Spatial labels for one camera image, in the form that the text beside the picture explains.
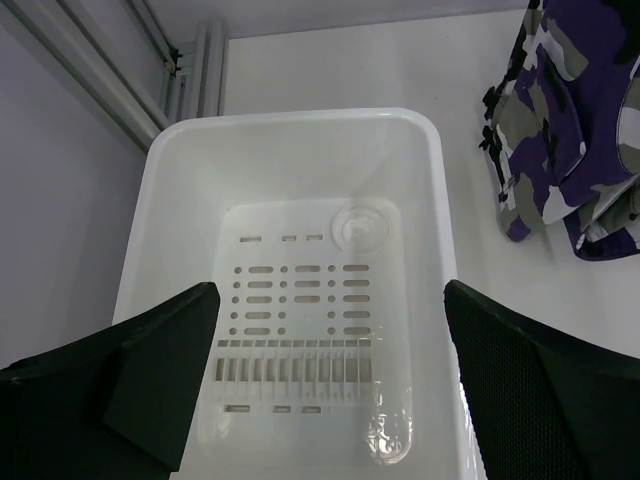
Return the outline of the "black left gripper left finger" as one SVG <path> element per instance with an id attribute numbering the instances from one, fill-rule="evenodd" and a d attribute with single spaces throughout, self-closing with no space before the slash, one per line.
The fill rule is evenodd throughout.
<path id="1" fill-rule="evenodd" d="M 220 296 L 202 282 L 1 371 L 4 479 L 167 479 L 179 470 Z"/>

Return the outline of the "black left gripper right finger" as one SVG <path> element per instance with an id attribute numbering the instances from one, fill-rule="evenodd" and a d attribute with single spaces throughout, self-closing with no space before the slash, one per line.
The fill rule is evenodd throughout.
<path id="1" fill-rule="evenodd" d="M 636 479 L 639 361 L 444 289 L 460 379 L 490 479 Z"/>

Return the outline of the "purple camouflage trousers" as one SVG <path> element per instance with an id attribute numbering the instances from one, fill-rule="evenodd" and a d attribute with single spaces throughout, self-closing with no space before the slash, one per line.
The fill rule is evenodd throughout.
<path id="1" fill-rule="evenodd" d="M 560 222 L 583 260 L 638 253 L 637 2 L 530 2 L 483 103 L 481 148 L 510 240 Z"/>

